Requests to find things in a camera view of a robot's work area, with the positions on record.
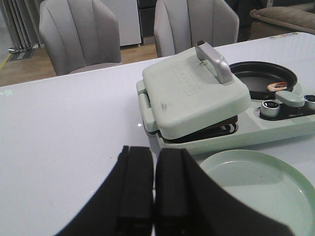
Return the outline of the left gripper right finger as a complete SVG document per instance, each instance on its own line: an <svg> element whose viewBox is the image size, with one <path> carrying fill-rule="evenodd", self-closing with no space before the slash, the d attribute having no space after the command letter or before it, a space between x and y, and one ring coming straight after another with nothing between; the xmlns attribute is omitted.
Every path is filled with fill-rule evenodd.
<svg viewBox="0 0 315 236"><path fill-rule="evenodd" d="M157 236L291 236L211 179L185 149L164 148L156 166Z"/></svg>

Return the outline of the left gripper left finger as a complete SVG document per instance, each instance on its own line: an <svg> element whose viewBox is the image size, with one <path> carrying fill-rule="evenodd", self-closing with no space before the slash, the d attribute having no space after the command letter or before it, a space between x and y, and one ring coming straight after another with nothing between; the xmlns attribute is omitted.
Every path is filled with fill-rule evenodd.
<svg viewBox="0 0 315 236"><path fill-rule="evenodd" d="M153 181L150 149L124 146L108 177L58 235L150 236Z"/></svg>

